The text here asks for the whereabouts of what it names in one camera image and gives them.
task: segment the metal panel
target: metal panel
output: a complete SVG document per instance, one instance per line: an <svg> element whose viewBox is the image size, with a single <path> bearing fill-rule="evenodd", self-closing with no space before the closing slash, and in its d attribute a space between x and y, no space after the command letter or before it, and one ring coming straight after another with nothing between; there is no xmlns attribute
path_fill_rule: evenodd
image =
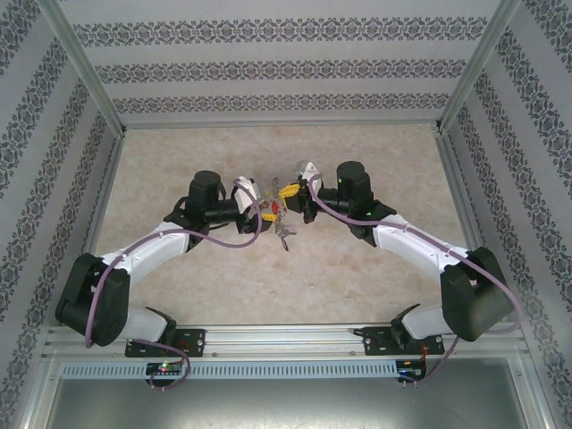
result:
<svg viewBox="0 0 572 429"><path fill-rule="evenodd" d="M508 363L528 427L555 429L532 358L512 358L508 359Z"/></svg>
<svg viewBox="0 0 572 429"><path fill-rule="evenodd" d="M450 195L457 210L458 221L463 230L465 241L469 248L478 248L483 245L483 239L476 225L475 214L471 208L467 190L463 186L463 179L458 169L457 161L452 153L449 137L436 129L433 131L439 157L445 171L445 177L449 183Z"/></svg>
<svg viewBox="0 0 572 429"><path fill-rule="evenodd" d="M458 80L457 86L451 93L447 105L443 109L443 113L439 122L441 123L441 130L448 130L452 122L455 120L455 116L458 114L458 110L461 108L467 95L476 78L483 70L486 60L491 55L494 50L502 31L509 24L512 15L514 15L518 5L521 2L519 0L501 0L497 10L491 18L491 22L484 31L483 37L479 41L473 56L467 63L467 67L463 71L460 79Z"/></svg>
<svg viewBox="0 0 572 429"><path fill-rule="evenodd" d="M99 233L101 232L101 226L104 222L105 210L107 209L107 202L109 201L109 197L111 195L111 189L114 185L115 174L117 173L119 160L122 156L124 132L121 131L117 138L118 142L116 144L116 148L114 149L114 153L111 155L111 170L103 178L103 194L97 202L97 209L94 212L91 221L91 227L89 229L88 239L83 249L84 252L91 254L96 253L97 239L99 238Z"/></svg>
<svg viewBox="0 0 572 429"><path fill-rule="evenodd" d="M48 427L409 429L526 427L506 361L456 360L418 389L393 380L62 380Z"/></svg>
<svg viewBox="0 0 572 429"><path fill-rule="evenodd" d="M117 109L107 95L104 85L97 75L96 69L88 59L80 40L73 31L72 25L63 14L58 0L38 0L38 7L46 16L52 30L58 37L78 74L88 87L89 94L96 100L97 107L102 112L107 124L118 136L122 132L122 120Z"/></svg>

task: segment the wall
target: wall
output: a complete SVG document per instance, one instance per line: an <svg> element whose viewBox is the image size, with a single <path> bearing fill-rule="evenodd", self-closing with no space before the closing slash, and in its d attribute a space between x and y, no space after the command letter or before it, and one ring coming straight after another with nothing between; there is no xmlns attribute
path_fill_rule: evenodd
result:
<svg viewBox="0 0 572 429"><path fill-rule="evenodd" d="M0 1L0 428L25 403L38 345L88 240L117 145L46 18Z"/></svg>
<svg viewBox="0 0 572 429"><path fill-rule="evenodd" d="M499 0L61 6L128 126L436 120Z"/></svg>
<svg viewBox="0 0 572 429"><path fill-rule="evenodd" d="M557 427L572 427L571 6L519 5L449 129L481 235L523 300Z"/></svg>

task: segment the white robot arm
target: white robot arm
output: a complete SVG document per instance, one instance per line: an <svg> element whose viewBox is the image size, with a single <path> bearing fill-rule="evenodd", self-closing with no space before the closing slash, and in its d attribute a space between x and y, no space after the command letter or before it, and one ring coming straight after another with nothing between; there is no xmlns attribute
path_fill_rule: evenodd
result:
<svg viewBox="0 0 572 429"><path fill-rule="evenodd" d="M174 320L152 308L129 307L130 292L146 275L188 252L202 240L185 231L206 236L217 227L213 225L228 223L236 223L239 233L252 233L257 229L257 218L248 217L253 202L242 189L256 201L264 199L264 192L245 177L239 177L236 182L240 186L235 187L227 199L218 174L198 172L190 183L189 195L181 198L173 211L148 235L101 257L90 254L78 257L58 303L56 319L85 335L95 287L105 269L120 257L105 279L97 302L91 331L93 342L106 346L117 339L138 339L168 344L167 337L176 327ZM263 220L261 230L266 231L271 224L272 220Z"/></svg>
<svg viewBox="0 0 572 429"><path fill-rule="evenodd" d="M391 333L397 343L404 345L446 333L474 341L513 310L499 288L452 256L468 259L504 283L497 260L488 249L468 251L411 225L395 210L374 199L369 175L361 163L349 161L338 167L337 189L325 188L321 179L315 179L318 174L309 161L297 165L297 182L285 188L283 195L289 209L304 214L305 223L313 222L318 211L323 210L312 197L314 194L329 211L345 215L350 221L370 223L361 226L348 222L357 238L403 257L441 285L440 304L410 307L391 321Z"/></svg>

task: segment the beige floor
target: beige floor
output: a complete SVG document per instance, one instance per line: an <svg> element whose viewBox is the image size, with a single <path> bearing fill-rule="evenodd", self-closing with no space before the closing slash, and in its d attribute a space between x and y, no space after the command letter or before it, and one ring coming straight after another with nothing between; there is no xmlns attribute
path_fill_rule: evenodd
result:
<svg viewBox="0 0 572 429"><path fill-rule="evenodd" d="M199 170L221 174L228 190L245 175L270 189L292 180L300 159L313 161L325 185L336 166L361 161L375 197L409 221L463 245L433 135L426 125L131 130L99 237L97 253L151 231ZM393 254L356 240L319 214L311 225L288 213L298 234L282 249L273 229L250 248L203 242L150 274L131 293L180 324L326 324L389 321L404 307L439 298L438 285ZM213 231L241 242L233 226Z"/></svg>

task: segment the purple cable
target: purple cable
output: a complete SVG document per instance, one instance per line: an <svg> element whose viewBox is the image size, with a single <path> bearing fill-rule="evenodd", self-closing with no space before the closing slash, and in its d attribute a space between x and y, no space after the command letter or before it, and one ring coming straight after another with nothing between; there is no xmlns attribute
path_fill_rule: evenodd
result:
<svg viewBox="0 0 572 429"><path fill-rule="evenodd" d="M431 244L432 246L435 246L440 251L447 252L449 255L451 255L452 257L454 257L458 261L462 262L463 264L465 264L469 268L472 268L473 270L477 271L479 274L481 274L482 276L486 277L488 280L493 282L510 299L510 302L512 303L513 307L515 308L515 311L517 312L517 320L515 320L515 322L513 323L512 326L510 326L508 328L504 328L504 329L493 330L493 331L489 330L489 331L487 331L487 333L493 333L493 334L509 333L509 332L515 331L516 329L518 329L518 327L520 327L520 324L522 323L522 320L524 317L522 307L520 306L520 302L518 302L517 297L515 297L514 294L510 291L510 289L506 285L504 285L499 279L497 279L492 274L485 271L479 265L474 264L473 262L469 261L465 257L459 255L458 253L451 251L446 246L443 246L439 241L434 240L432 237L429 237L428 235L422 233L421 231L416 230L415 228L408 228L406 225L400 225L399 223L385 222L385 221L357 221L355 219L349 219L347 216L344 216L343 214L339 214L335 210L328 207L315 193L314 187L312 185L314 184L314 181L318 180L320 177L322 177L322 174L316 174L316 175L312 176L310 178L310 180L308 181L307 186L308 186L308 190L310 191L310 195L312 196L312 199L327 214L329 214L330 216L335 217L336 219L339 219L345 223L350 223L350 224L354 224L354 225L359 225L359 226L380 226L381 225L381 226L389 226L391 228L395 228L395 229L400 230L400 231L407 230L407 232L411 232L412 234L415 234L421 240L424 240L427 243ZM449 350L447 350L447 353L445 353L445 356L442 357L442 359L439 361L439 363L436 365L436 367L433 369L433 371L431 371L431 373L429 373L422 381L417 382L418 384L424 383L427 379L431 378L436 372L441 370L445 361L449 358L449 356L451 355L451 353L453 352L453 350L457 346L458 341L459 341L459 337L455 338L455 340L453 341L453 344L451 345Z"/></svg>
<svg viewBox="0 0 572 429"><path fill-rule="evenodd" d="M187 379L187 377L190 374L190 360L184 351L176 349L175 347L167 346L166 344L159 344L157 342L152 342L152 341L147 341L147 340L134 340L134 341L138 342L139 344L146 345L146 346L153 346L153 347L158 347L161 349L172 351L173 353L176 353L179 356L181 356L184 359L185 363L187 364L187 367L185 368L185 374L183 374L180 378L178 378L177 380L175 380L174 382L172 382L168 386L159 387L159 386L154 385L153 380L155 379L155 376L158 374L161 374L161 373L160 372L152 373L151 377L149 378L149 385L151 386L152 390L159 389L160 391L168 391L169 389L172 389L173 387L178 386L179 384L181 384L182 382L184 382Z"/></svg>
<svg viewBox="0 0 572 429"><path fill-rule="evenodd" d="M455 337L455 340L450 345L449 349L447 350L447 353L445 353L445 356L443 356L441 359L439 359L439 362L437 362L437 365L435 366L435 368L433 368L431 370L431 372L423 378L423 380L419 380L417 382L417 384L425 383L427 380L429 380L431 377L433 377L435 375L435 373L437 373L438 371L441 370L441 368L443 367L443 365L445 365L445 362L447 361L447 359L449 358L449 356L451 355L453 350L457 347L459 340L460 340L460 337Z"/></svg>
<svg viewBox="0 0 572 429"><path fill-rule="evenodd" d="M94 292L93 299L91 300L91 307L89 308L88 323L86 326L85 345L88 349L90 349L93 346L93 341L91 340L91 333L93 331L93 323L94 323L94 320L96 318L97 302L99 301L99 297L101 296L101 291L104 288L105 280L109 276L109 273L112 272L112 270L126 256L128 256L133 250L139 248L141 245L147 243L148 241L156 239L157 237L163 237L165 235L170 235L170 234L188 234L188 235L193 236L193 237L199 237L200 239L211 241L214 244L218 244L219 246L223 246L225 248L245 248L247 246L250 246L252 243L254 243L258 239L258 236L260 235L260 232L262 231L262 211L260 210L260 205L257 203L256 199L252 196L252 194L250 194L248 189L243 187L238 181L235 180L234 185L237 188L239 188L240 190L246 192L246 194L248 195L248 197L252 201L255 210L257 211L257 230L256 230L254 236L245 243L232 244L232 243L225 243L225 242L217 240L217 239L213 239L212 237L209 237L205 234L201 234L200 232L172 229L172 230L166 230L166 231L156 232L154 234L147 235L146 237L143 237L141 240L133 243L123 253L121 253L116 259L114 259L112 261L112 263L101 274L101 277L99 278L99 282L97 282L96 291ZM187 377L187 375L189 375L189 372L190 372L189 357L186 354L184 354L183 352L181 352L180 350L173 348L173 347L170 347L170 346L166 346L164 344L159 344L159 343L155 343L155 342L151 342L151 341L147 341L147 340L134 340L134 341L141 343L141 344L147 344L147 345L151 345L153 347L158 347L160 349L166 349L166 350L175 352L175 353L181 355L187 361L187 368L188 369L185 372L185 375L183 377L181 377L179 380L177 380L176 382L174 382L173 384L171 384L170 386L163 388L163 390L171 389L172 387L176 386L177 384L182 383L182 381ZM150 380L151 387L153 387L153 388L155 388L155 386L153 385L153 377L154 376L155 375L153 375L151 377L151 380Z"/></svg>

